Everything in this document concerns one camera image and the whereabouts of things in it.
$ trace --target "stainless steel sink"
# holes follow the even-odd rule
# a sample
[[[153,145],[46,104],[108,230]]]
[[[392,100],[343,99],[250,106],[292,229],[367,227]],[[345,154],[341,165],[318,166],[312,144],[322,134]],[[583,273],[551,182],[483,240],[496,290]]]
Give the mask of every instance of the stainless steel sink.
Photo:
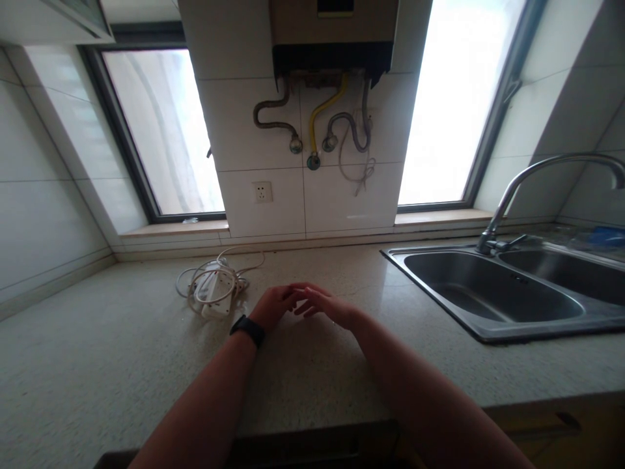
[[[597,300],[625,306],[625,272],[579,257],[550,251],[500,254],[505,263]]]
[[[382,253],[479,341],[508,343],[625,329],[625,268],[595,256],[474,246]]]

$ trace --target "forearm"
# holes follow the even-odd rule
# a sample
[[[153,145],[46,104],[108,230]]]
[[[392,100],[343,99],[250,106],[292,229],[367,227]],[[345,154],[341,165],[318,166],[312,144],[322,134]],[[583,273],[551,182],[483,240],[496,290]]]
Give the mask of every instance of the forearm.
[[[357,315],[352,332],[428,467],[532,467],[468,396],[374,319]]]
[[[221,467],[234,440],[256,352],[256,345],[245,332],[228,338],[156,427],[130,467]]]

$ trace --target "water heater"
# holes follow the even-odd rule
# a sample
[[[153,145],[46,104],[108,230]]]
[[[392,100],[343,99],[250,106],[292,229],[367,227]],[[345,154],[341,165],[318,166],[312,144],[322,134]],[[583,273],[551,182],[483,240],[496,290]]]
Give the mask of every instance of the water heater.
[[[270,0],[273,73],[391,69],[399,0]]]

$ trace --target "chrome faucet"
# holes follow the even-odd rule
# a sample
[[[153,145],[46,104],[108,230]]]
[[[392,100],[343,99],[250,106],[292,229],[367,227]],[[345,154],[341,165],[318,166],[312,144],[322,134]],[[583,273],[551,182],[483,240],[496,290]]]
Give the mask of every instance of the chrome faucet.
[[[510,181],[510,184],[508,184],[508,188],[503,194],[501,202],[499,202],[499,206],[497,207],[497,210],[495,211],[492,220],[490,220],[488,227],[482,233],[482,236],[480,237],[480,240],[478,241],[475,250],[480,254],[489,255],[491,249],[496,249],[497,251],[507,251],[515,244],[523,241],[525,239],[525,235],[509,243],[497,241],[497,238],[495,236],[497,228],[499,227],[499,224],[501,223],[501,220],[503,219],[503,216],[508,209],[508,205],[510,205],[512,198],[514,197],[516,190],[528,176],[534,174],[542,168],[566,162],[589,162],[608,166],[608,168],[610,168],[612,170],[612,173],[614,174],[613,188],[625,188],[625,164],[623,164],[620,160],[613,156],[592,152],[567,153],[554,156],[552,158],[547,158],[546,160],[542,160],[541,162],[535,163],[532,166],[524,169],[519,174],[517,174],[516,177],[512,179],[512,181]]]

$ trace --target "window sill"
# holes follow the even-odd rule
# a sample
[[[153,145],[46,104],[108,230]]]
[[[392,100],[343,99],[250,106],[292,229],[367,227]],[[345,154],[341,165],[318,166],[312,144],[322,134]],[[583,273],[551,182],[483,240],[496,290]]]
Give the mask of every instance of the window sill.
[[[492,216],[492,212],[477,210],[476,208],[397,214],[395,217],[395,227],[440,224],[452,221],[488,221],[492,218]]]
[[[158,223],[128,231],[121,239],[145,238],[147,236],[199,235],[228,231],[228,220],[198,221],[197,223]]]

